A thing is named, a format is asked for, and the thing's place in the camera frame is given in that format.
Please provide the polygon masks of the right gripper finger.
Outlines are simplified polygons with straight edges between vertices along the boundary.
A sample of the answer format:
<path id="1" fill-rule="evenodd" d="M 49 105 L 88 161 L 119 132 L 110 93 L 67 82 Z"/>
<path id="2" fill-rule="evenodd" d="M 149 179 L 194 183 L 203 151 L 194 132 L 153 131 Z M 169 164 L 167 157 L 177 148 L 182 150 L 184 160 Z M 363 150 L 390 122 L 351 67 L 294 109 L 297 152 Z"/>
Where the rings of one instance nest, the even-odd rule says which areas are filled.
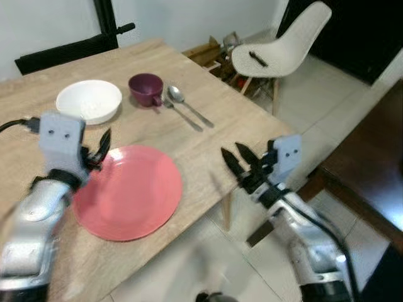
<path id="1" fill-rule="evenodd" d="M 233 173 L 238 184 L 244 183 L 245 179 L 249 177 L 249 172 L 245 170 L 239 163 L 239 159 L 230 150 L 221 149 L 222 158 L 227 168 Z"/>
<path id="2" fill-rule="evenodd" d="M 245 162 L 249 166 L 249 170 L 240 169 L 237 173 L 237 176 L 246 176 L 247 174 L 253 176 L 263 176 L 264 171 L 260 164 L 260 159 L 257 155 L 250 149 L 247 145 L 236 143 L 236 149 L 239 152 L 239 155 L 245 160 Z"/>

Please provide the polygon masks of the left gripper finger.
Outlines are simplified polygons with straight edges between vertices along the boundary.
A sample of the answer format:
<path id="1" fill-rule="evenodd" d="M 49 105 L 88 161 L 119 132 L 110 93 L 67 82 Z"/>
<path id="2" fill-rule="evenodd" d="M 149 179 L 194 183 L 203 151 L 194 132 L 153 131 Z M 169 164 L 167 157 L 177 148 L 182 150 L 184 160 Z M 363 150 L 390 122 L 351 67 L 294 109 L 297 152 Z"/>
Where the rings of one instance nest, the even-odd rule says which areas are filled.
<path id="1" fill-rule="evenodd" d="M 98 150 L 94 155 L 95 163 L 103 163 L 104 158 L 106 158 L 107 153 L 109 152 L 110 145 L 111 145 L 111 129 L 109 128 L 106 130 L 106 132 L 104 132 L 103 136 L 101 136 Z"/>

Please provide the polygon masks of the pink round plate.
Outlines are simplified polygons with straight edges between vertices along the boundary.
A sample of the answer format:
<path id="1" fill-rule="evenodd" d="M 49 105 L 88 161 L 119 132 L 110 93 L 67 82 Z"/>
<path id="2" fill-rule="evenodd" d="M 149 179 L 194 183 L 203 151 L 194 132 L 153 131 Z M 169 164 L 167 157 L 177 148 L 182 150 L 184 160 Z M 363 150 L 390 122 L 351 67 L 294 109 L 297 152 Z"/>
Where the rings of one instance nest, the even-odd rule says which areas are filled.
<path id="1" fill-rule="evenodd" d="M 170 156 L 153 147 L 112 149 L 73 198 L 78 224 L 96 237 L 129 242 L 154 233 L 176 209 L 183 181 Z"/>

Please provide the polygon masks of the light wooden table leg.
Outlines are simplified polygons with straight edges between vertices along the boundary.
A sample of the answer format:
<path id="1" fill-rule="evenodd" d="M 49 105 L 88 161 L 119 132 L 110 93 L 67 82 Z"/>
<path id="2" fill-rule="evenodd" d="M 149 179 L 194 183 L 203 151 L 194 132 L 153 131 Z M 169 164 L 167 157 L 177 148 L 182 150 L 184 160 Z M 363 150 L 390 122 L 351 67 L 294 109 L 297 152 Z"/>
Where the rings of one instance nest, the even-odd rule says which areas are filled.
<path id="1" fill-rule="evenodd" d="M 230 191 L 225 198 L 220 201 L 220 213 L 222 215 L 222 228 L 225 232 L 229 232 L 232 225 L 232 201 L 234 199 L 234 191 Z"/>

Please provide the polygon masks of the white bowl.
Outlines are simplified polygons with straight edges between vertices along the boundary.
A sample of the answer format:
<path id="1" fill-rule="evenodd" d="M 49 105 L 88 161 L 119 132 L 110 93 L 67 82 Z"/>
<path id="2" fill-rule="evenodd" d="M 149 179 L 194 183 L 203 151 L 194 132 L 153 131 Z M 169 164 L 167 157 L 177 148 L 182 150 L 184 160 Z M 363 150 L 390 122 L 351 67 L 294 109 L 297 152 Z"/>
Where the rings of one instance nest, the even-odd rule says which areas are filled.
<path id="1" fill-rule="evenodd" d="M 84 120 L 87 125 L 110 121 L 123 102 L 123 93 L 107 81 L 91 79 L 69 84 L 55 100 L 59 113 Z"/>

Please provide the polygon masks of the purple cup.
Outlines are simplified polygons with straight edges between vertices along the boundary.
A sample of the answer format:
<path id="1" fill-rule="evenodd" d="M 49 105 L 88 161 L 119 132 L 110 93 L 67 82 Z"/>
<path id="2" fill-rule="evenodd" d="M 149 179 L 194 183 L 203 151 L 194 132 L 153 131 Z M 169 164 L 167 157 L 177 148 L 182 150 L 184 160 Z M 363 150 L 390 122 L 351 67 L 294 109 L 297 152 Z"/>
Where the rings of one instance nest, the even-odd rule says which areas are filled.
<path id="1" fill-rule="evenodd" d="M 144 108 L 163 106 L 164 81 L 153 73 L 139 73 L 129 78 L 133 98 Z"/>

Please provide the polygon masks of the dark brown wooden table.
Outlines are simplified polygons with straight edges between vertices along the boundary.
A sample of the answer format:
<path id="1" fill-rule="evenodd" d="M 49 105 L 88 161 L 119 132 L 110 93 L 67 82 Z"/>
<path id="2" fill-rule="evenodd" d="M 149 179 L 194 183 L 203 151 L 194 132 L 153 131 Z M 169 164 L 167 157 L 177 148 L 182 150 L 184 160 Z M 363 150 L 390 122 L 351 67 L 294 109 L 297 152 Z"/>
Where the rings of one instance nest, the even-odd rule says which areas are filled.
<path id="1" fill-rule="evenodd" d="M 402 105 L 399 80 L 297 190 L 303 201 L 330 193 L 397 252 L 403 251 L 402 150 L 392 132 L 402 128 Z"/>

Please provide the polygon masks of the silver fork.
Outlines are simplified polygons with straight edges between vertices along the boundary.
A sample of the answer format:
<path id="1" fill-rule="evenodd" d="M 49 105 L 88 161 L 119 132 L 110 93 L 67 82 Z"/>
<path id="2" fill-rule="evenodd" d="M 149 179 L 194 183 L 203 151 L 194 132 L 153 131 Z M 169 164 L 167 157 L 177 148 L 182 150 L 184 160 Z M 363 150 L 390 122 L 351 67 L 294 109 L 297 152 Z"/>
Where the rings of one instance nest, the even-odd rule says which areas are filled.
<path id="1" fill-rule="evenodd" d="M 192 120 L 190 120 L 188 117 L 186 117 L 184 115 L 184 113 L 180 112 L 178 108 L 175 107 L 175 104 L 172 103 L 172 101 L 170 101 L 167 97 L 163 97 L 163 105 L 167 108 L 167 109 L 171 109 L 173 112 L 177 113 L 179 115 L 180 118 L 182 118 L 185 123 L 187 123 L 190 127 L 192 127 L 192 129 L 201 132 L 202 128 L 194 123 Z"/>

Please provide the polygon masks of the silver spoon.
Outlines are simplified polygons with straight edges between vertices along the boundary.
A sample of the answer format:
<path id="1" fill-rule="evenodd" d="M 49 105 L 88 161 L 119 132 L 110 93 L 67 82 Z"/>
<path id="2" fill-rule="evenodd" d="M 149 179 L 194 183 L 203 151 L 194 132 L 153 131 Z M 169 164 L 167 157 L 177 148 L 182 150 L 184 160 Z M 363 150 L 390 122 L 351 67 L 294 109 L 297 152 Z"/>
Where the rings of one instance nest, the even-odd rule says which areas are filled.
<path id="1" fill-rule="evenodd" d="M 183 104 L 187 109 L 189 109 L 202 123 L 205 124 L 205 126 L 214 128 L 214 123 L 207 119 L 204 115 L 202 115 L 198 110 L 194 109 L 192 106 L 190 106 L 187 101 L 185 101 L 185 97 L 183 92 L 179 90 L 178 87 L 176 86 L 169 86 L 167 87 L 167 94 L 170 95 L 170 98 L 172 98 L 173 101 L 179 104 Z"/>

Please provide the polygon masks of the small black object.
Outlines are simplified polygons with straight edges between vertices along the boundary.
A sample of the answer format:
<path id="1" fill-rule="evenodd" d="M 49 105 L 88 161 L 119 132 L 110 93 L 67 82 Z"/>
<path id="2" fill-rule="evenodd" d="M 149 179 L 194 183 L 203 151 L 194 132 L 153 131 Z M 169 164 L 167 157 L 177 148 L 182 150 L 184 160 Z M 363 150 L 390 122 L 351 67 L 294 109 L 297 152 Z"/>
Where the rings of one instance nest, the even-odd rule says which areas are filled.
<path id="1" fill-rule="evenodd" d="M 268 63 L 261 58 L 259 55 L 256 54 L 256 52 L 250 51 L 249 52 L 249 56 L 256 61 L 256 63 L 259 64 L 259 66 L 261 66 L 262 68 L 267 68 Z"/>

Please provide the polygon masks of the white plastic chair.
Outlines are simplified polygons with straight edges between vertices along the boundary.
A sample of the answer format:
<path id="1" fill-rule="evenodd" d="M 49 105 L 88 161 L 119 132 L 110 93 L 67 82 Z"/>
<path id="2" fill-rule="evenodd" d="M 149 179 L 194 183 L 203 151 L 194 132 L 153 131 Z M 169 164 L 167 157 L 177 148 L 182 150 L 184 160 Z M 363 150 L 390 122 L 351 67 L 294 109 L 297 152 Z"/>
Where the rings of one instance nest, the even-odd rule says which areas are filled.
<path id="1" fill-rule="evenodd" d="M 234 69 L 245 77 L 271 79 L 271 114 L 279 110 L 280 79 L 296 71 L 332 15 L 323 2 L 314 2 L 302 11 L 286 31 L 270 43 L 241 44 L 231 53 Z M 262 68 L 249 56 L 256 52 L 267 63 Z"/>

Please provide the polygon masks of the small wooden rack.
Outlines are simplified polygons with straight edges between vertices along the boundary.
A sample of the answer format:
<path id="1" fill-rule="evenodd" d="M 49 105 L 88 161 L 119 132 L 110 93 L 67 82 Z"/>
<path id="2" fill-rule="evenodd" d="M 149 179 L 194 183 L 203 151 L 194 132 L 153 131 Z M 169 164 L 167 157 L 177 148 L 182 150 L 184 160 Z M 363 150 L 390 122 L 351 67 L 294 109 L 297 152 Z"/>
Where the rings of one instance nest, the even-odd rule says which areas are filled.
<path id="1" fill-rule="evenodd" d="M 234 69 L 232 60 L 233 49 L 243 43 L 244 41 L 233 31 L 224 37 L 222 43 L 210 36 L 207 43 L 185 50 L 182 55 L 202 66 L 231 88 L 245 94 L 250 84 L 253 83 L 253 79 L 238 73 Z"/>

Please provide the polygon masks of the black door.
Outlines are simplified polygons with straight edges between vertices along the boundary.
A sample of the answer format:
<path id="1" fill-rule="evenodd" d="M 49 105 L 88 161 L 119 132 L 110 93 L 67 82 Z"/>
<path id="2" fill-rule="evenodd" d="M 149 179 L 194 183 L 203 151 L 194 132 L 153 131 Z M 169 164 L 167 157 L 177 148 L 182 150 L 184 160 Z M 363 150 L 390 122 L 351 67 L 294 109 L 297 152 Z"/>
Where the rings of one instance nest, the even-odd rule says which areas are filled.
<path id="1" fill-rule="evenodd" d="M 402 14 L 393 0 L 289 0 L 276 36 L 313 2 L 332 15 L 310 54 L 353 77 L 373 84 L 402 49 Z"/>

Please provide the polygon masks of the black robot right foot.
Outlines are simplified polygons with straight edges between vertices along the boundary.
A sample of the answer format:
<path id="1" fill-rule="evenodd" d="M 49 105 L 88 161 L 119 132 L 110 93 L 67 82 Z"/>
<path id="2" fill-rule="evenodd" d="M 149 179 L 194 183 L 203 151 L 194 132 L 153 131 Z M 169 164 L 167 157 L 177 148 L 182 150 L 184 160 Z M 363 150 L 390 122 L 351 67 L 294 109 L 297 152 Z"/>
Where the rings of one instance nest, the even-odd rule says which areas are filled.
<path id="1" fill-rule="evenodd" d="M 199 293 L 194 302 L 239 302 L 239 300 L 217 291 L 216 293 Z"/>

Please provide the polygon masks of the black furniture piece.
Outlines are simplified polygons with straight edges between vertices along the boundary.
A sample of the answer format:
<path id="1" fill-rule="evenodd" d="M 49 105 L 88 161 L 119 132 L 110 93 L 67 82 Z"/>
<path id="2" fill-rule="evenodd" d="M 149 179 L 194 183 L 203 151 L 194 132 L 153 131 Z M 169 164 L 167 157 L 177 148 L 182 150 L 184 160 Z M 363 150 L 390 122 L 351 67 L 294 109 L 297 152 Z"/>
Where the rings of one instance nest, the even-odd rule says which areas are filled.
<path id="1" fill-rule="evenodd" d="M 391 245 L 366 282 L 361 299 L 363 302 L 403 302 L 402 279 L 403 255 Z"/>

